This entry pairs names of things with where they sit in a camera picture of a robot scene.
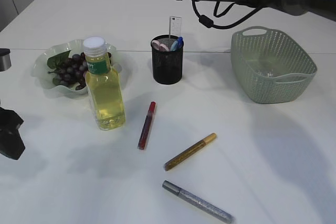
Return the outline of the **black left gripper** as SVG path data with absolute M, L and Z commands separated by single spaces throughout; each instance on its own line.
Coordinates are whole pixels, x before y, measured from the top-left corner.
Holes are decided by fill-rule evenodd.
M 19 133 L 24 120 L 13 110 L 1 108 L 1 154 L 18 160 L 25 150 Z

